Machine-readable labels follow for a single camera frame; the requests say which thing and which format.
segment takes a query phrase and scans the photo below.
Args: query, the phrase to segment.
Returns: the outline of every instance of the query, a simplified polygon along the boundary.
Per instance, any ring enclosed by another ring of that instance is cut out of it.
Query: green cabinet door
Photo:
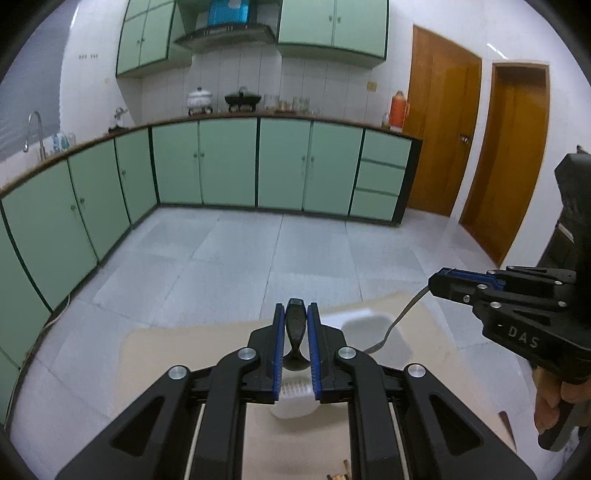
[[[139,51],[144,31],[145,15],[139,15],[123,24],[117,58],[117,75],[139,66]]]
[[[309,139],[310,122],[261,120],[259,207],[301,209]]]
[[[0,352],[0,423],[4,425],[8,403],[14,384],[18,379],[18,368]]]
[[[388,0],[336,0],[334,46],[385,56]]]
[[[96,266],[65,161],[2,200],[19,252],[41,294],[57,307]]]
[[[22,269],[2,223],[0,284],[0,348],[21,365],[49,317],[49,311]]]
[[[163,203],[201,203],[198,123],[152,129],[158,194]]]
[[[119,176],[132,223],[156,205],[148,130],[115,138]]]
[[[283,0],[279,43],[330,47],[335,0]]]
[[[139,54],[140,65],[166,59],[173,11],[174,2],[149,10],[146,14],[142,48]]]
[[[149,8],[149,4],[150,0],[129,0],[125,19],[129,20],[130,18],[145,12]]]
[[[108,141],[68,160],[74,192],[90,242],[102,260],[129,227],[115,160],[115,144]]]
[[[347,215],[362,130],[315,122],[304,210]]]
[[[255,204],[256,119],[199,122],[203,203]]]

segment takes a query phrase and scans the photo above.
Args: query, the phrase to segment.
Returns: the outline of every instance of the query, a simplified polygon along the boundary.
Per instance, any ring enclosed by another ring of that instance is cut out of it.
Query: tiled floor
[[[129,234],[47,335],[16,403],[11,439],[40,480],[54,478],[116,414],[119,347],[133,329],[270,319],[275,303],[290,297],[327,308],[415,293],[441,267],[494,265],[456,222],[415,210],[400,228],[390,228],[159,209]],[[519,455],[541,480],[551,478],[564,454],[537,446],[527,363],[486,340],[470,308],[431,295],[422,301],[498,410],[508,413]]]

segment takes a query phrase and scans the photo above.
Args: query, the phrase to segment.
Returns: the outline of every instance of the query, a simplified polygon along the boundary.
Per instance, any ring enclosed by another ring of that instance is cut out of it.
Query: wooden countertop edge
[[[95,145],[98,145],[99,143],[102,143],[102,142],[105,142],[108,140],[112,140],[116,137],[121,137],[122,135],[137,132],[138,130],[143,130],[144,128],[161,127],[163,125],[180,124],[183,122],[196,122],[199,120],[210,120],[210,119],[218,119],[218,118],[219,119],[223,119],[223,118],[278,118],[278,119],[290,119],[290,120],[310,120],[310,121],[319,121],[319,122],[330,123],[330,124],[344,125],[346,127],[365,128],[365,129],[373,130],[376,132],[392,135],[393,137],[405,138],[407,140],[419,140],[419,141],[421,140],[419,138],[412,137],[410,135],[402,134],[399,132],[393,132],[390,130],[385,130],[383,128],[376,127],[375,125],[365,124],[363,122],[355,122],[355,121],[346,120],[346,119],[342,119],[342,118],[299,115],[296,113],[288,113],[288,112],[286,112],[286,113],[282,113],[282,112],[277,112],[277,113],[267,113],[267,112],[230,113],[230,112],[225,112],[225,113],[210,113],[210,114],[203,113],[201,115],[169,118],[166,120],[162,120],[160,122],[151,122],[148,124],[138,125],[137,127],[129,127],[124,130],[121,130],[118,132],[113,132],[110,134],[105,134],[102,137],[97,137],[92,140],[78,144],[75,147],[72,147],[59,155],[55,155],[54,157],[49,158],[49,160],[46,160],[44,163],[40,163],[40,164],[36,165],[32,169],[26,171],[25,173],[21,174],[17,178],[11,180],[4,187],[1,187],[0,188],[0,199],[5,197],[9,193],[11,193],[13,190],[18,188],[20,185],[22,185],[23,183],[25,183],[27,180],[34,177],[38,173],[41,173],[42,171],[47,170],[48,168],[52,167],[53,165],[56,165],[59,162],[67,159],[68,157],[71,157],[72,155],[75,155],[81,151],[86,150],[87,148],[94,147]]]

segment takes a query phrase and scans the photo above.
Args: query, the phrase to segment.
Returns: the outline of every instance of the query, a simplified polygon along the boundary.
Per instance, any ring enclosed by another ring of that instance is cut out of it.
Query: metal screw
[[[180,380],[187,376],[187,369],[182,365],[176,365],[168,370],[168,376],[173,380]]]
[[[252,360],[256,357],[256,350],[250,347],[244,347],[238,350],[238,358],[240,360]]]
[[[345,360],[350,360],[354,358],[355,355],[357,355],[357,351],[354,348],[351,348],[350,346],[344,346],[339,348],[339,351],[337,353],[339,354],[339,357],[344,358]]]
[[[424,377],[427,373],[425,367],[421,364],[412,364],[408,366],[408,374],[414,378],[421,378]]]

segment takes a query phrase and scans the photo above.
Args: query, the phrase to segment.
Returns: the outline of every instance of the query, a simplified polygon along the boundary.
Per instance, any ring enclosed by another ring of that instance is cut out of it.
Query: faucet
[[[29,115],[29,122],[27,125],[27,137],[25,138],[25,148],[22,149],[23,152],[29,151],[29,134],[31,133],[31,118],[33,115],[37,116],[37,135],[39,136],[39,154],[41,155],[41,161],[44,162],[46,160],[45,148],[43,147],[43,129],[41,127],[41,115],[37,110]]]

